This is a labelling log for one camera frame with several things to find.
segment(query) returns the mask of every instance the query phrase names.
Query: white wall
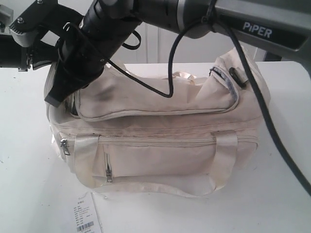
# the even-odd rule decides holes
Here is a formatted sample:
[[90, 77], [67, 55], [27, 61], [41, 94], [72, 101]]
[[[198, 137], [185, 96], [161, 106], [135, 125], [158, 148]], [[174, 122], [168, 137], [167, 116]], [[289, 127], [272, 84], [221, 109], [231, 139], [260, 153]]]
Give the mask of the white wall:
[[[74, 10], [85, 14], [93, 0], [59, 0], [59, 4], [73, 8]], [[0, 4], [10, 7], [14, 10], [14, 18], [18, 17], [34, 0], [0, 0]], [[141, 47], [137, 51], [130, 51], [121, 48], [114, 59], [119, 59], [124, 63], [166, 63], [169, 53], [177, 35], [157, 27], [141, 24], [137, 31], [142, 36]], [[55, 43], [57, 37], [48, 34], [44, 41], [50, 44]], [[127, 41], [128, 44], [136, 44], [137, 39], [132, 36]], [[256, 61], [262, 61], [264, 51], [246, 45]], [[209, 33], [201, 39], [184, 38], [175, 55], [174, 62], [177, 63], [199, 63], [214, 62], [216, 57], [224, 54], [233, 48], [231, 40], [220, 34]]]

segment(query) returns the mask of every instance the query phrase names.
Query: bag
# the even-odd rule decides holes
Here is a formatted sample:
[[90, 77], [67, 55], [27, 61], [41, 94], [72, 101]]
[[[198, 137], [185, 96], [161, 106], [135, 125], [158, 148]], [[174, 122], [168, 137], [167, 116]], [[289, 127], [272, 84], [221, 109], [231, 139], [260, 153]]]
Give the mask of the bag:
[[[245, 53], [268, 104], [268, 87]], [[54, 73], [55, 64], [45, 93]], [[167, 78], [139, 79], [167, 90]], [[217, 58], [209, 77], [174, 73], [174, 89], [166, 99], [107, 66], [59, 108], [47, 105], [54, 143], [71, 172], [97, 192], [193, 197], [224, 187], [233, 167], [245, 166], [257, 149], [262, 122], [237, 51]]]

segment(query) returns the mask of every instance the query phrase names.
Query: white tabletop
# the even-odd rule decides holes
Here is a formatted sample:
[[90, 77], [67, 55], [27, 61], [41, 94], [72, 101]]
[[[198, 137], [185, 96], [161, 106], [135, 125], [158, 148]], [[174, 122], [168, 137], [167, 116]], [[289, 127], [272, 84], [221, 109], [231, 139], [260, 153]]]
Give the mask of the white tabletop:
[[[208, 74], [212, 64], [176, 64]], [[165, 75], [167, 65], [128, 65]], [[272, 94], [271, 114], [288, 151], [311, 181], [311, 82], [293, 62], [259, 63]], [[88, 191], [50, 146], [43, 86], [49, 68], [0, 69], [0, 232], [73, 233], [71, 203]], [[105, 233], [309, 233], [311, 198], [277, 152], [267, 130], [247, 168], [207, 200], [162, 194], [95, 196]]]

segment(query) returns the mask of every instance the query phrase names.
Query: price tag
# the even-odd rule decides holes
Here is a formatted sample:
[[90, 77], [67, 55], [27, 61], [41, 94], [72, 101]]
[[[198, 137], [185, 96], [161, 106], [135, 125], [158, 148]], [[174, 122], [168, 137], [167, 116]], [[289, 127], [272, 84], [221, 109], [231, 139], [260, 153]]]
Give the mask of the price tag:
[[93, 201], [92, 193], [88, 192], [79, 198], [73, 208], [76, 232], [102, 233]]

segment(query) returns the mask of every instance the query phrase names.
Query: bag handle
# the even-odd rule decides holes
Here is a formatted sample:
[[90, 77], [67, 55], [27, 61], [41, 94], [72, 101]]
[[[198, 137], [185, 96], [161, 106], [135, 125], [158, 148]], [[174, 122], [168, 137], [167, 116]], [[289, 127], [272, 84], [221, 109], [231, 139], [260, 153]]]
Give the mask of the bag handle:
[[235, 131], [216, 132], [216, 152], [206, 176], [212, 189], [201, 193], [184, 192], [176, 187], [147, 182], [106, 183], [103, 177], [92, 176], [93, 164], [98, 148], [98, 135], [78, 135], [74, 146], [74, 167], [78, 180], [98, 192], [155, 192], [178, 195], [182, 197], [204, 197], [223, 188], [231, 176], [237, 157], [238, 138]]

